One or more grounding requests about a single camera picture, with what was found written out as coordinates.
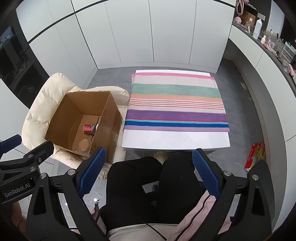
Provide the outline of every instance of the striped tablecloth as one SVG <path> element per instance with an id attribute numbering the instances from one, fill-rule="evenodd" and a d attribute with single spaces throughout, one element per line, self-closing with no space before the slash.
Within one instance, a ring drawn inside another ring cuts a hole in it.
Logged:
<path id="1" fill-rule="evenodd" d="M 215 79 L 192 73 L 133 74 L 124 129 L 229 132 Z"/>

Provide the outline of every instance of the gray floor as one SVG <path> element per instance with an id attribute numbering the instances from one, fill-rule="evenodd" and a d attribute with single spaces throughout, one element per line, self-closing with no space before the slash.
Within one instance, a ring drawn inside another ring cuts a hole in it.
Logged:
<path id="1" fill-rule="evenodd" d="M 127 67 L 98 70 L 89 84 L 88 88 L 97 86 L 119 86 L 131 92 L 131 75 L 137 69 L 168 69 L 157 67 Z M 230 147 L 208 153 L 208 157 L 215 161 L 222 170 L 229 170 L 235 176 L 246 177 L 247 172 L 244 169 L 251 146 L 254 143 L 263 141 L 262 130 L 259 118 L 248 91 L 244 91 L 241 83 L 244 83 L 241 75 L 236 70 L 232 61 L 222 59 L 216 74 L 211 74 L 215 78 L 222 100 L 225 106 L 226 115 L 229 122 Z M 151 155 L 151 153 L 141 153 L 141 155 Z M 128 153 L 127 160 L 134 159 Z M 60 163 L 58 175 L 64 174 L 69 167 Z M 92 210 L 95 199 L 100 199 L 100 207 L 106 203 L 106 180 L 97 179 L 90 194 L 86 195 L 84 201 L 87 207 Z M 230 210 L 234 214 L 239 197 L 236 196 L 233 206 Z M 27 207 L 30 198 L 26 198 L 22 203 L 24 215 L 27 214 Z M 75 227 L 66 201 L 63 195 L 60 195 L 65 217 L 70 227 Z"/>

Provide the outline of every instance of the black pants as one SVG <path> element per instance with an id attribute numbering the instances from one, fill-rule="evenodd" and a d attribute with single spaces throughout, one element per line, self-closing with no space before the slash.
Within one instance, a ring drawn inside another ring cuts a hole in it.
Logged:
<path id="1" fill-rule="evenodd" d="M 108 173 L 106 205 L 101 210 L 107 231 L 143 223 L 139 219 L 179 224 L 204 194 L 191 155 L 173 153 L 163 165 L 153 157 L 114 163 Z M 158 180 L 155 208 L 142 185 Z"/>

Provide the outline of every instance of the green stripe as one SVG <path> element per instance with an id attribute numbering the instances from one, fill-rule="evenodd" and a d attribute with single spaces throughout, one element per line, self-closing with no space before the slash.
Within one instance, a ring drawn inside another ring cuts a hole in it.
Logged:
<path id="1" fill-rule="evenodd" d="M 191 85 L 133 84 L 132 93 L 144 95 L 182 95 L 221 98 L 217 88 Z"/>

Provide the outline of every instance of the table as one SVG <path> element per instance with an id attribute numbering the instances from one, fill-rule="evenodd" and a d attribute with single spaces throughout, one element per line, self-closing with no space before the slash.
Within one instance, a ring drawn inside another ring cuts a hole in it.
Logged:
<path id="1" fill-rule="evenodd" d="M 210 76 L 209 73 L 181 70 L 137 70 L 136 73 L 180 73 Z M 230 147 L 228 132 L 152 131 L 125 129 L 122 147 L 132 150 L 214 150 Z"/>

